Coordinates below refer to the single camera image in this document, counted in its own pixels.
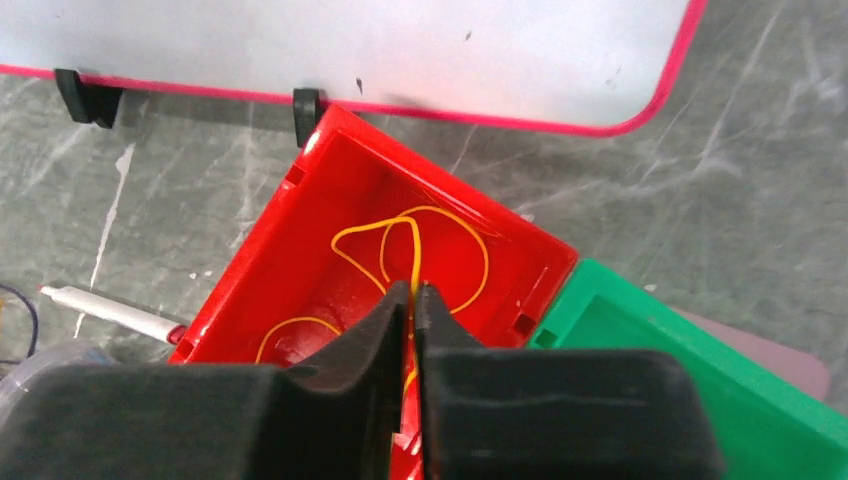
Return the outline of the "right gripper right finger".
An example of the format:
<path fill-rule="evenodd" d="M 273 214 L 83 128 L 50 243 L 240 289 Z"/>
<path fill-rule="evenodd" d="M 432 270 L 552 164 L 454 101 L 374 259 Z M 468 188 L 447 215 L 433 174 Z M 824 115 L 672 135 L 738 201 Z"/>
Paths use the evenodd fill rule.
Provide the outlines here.
<path fill-rule="evenodd" d="M 438 289 L 415 297 L 427 479 L 718 479 L 692 377 L 650 349 L 486 348 Z"/>

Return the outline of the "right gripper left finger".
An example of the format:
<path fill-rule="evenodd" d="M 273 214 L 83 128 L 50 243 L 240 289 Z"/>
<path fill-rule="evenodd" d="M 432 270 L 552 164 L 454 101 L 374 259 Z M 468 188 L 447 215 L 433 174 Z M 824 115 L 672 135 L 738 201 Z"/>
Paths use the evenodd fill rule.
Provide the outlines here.
<path fill-rule="evenodd" d="M 67 365 L 1 429 L 5 479 L 385 479 L 400 427 L 410 288 L 274 365 Z"/>

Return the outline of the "red plastic bin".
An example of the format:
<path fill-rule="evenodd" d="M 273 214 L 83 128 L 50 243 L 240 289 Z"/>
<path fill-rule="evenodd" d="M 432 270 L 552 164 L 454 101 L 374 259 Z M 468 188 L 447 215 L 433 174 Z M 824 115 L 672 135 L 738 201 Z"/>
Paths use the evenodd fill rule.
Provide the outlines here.
<path fill-rule="evenodd" d="M 486 348 L 524 349 L 576 251 L 355 115 L 309 138 L 172 356 L 175 364 L 291 367 L 404 281 L 400 427 L 389 475 L 422 463 L 415 297 L 432 285 Z"/>

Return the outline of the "green plastic bin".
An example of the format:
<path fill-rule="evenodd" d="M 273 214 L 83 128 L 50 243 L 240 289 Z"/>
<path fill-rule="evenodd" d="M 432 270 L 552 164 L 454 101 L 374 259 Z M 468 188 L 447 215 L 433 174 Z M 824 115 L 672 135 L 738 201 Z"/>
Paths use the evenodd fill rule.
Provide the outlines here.
<path fill-rule="evenodd" d="M 591 259 L 581 261 L 530 348 L 642 348 L 693 378 L 727 479 L 844 479 L 847 419 Z"/>

